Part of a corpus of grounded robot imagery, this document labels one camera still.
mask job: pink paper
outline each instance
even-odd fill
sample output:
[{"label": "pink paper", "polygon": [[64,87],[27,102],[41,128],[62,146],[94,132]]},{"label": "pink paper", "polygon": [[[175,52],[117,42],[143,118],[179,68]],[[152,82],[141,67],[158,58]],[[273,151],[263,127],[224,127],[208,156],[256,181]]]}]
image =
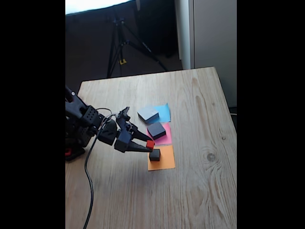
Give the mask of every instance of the pink paper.
[{"label": "pink paper", "polygon": [[[154,140],[154,143],[156,146],[159,145],[171,145],[172,144],[172,133],[169,123],[165,123],[162,125],[165,129],[166,135],[159,137],[158,139]],[[146,129],[146,134],[152,138],[152,136],[149,134],[148,130]]]}]

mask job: red part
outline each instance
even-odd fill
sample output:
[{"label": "red part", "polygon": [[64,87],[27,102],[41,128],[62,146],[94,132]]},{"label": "red part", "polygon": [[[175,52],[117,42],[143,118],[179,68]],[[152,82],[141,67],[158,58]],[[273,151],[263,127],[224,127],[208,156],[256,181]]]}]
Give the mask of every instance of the red part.
[{"label": "red part", "polygon": [[66,148],[65,156],[71,156],[72,150],[71,148]]},{"label": "red part", "polygon": [[147,148],[150,148],[150,149],[153,149],[153,146],[154,146],[154,141],[147,140],[147,142],[146,142],[146,147],[147,147]]}]

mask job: dark gray block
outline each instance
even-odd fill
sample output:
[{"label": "dark gray block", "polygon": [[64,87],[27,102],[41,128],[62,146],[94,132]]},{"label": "dark gray block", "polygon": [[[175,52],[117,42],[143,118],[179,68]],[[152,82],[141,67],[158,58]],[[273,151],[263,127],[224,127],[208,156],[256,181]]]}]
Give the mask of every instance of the dark gray block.
[{"label": "dark gray block", "polygon": [[152,136],[153,140],[166,135],[166,131],[161,123],[157,122],[149,127],[147,127],[149,134]]},{"label": "dark gray block", "polygon": [[160,156],[161,156],[160,149],[154,149],[152,152],[149,153],[149,160],[160,161]]}]

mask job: orange paper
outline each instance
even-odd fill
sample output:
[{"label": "orange paper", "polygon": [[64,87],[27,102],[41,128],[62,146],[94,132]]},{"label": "orange paper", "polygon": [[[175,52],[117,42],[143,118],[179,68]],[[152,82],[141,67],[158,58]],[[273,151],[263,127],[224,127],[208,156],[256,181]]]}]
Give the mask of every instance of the orange paper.
[{"label": "orange paper", "polygon": [[175,158],[173,155],[173,146],[155,146],[154,149],[160,149],[160,161],[150,161],[149,153],[148,159],[148,171],[175,168]]}]

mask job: wooden table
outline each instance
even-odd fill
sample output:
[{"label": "wooden table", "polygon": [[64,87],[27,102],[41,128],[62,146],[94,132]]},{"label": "wooden table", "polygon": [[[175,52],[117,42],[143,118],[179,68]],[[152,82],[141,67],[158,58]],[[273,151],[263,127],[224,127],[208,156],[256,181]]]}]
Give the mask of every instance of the wooden table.
[{"label": "wooden table", "polygon": [[[83,82],[78,96],[113,112],[130,106],[144,133],[137,110],[168,103],[176,163],[147,171],[146,153],[97,141],[88,161],[88,229],[237,227],[236,131],[214,67]],[[89,209],[85,156],[66,163],[67,229],[82,229]]]}]

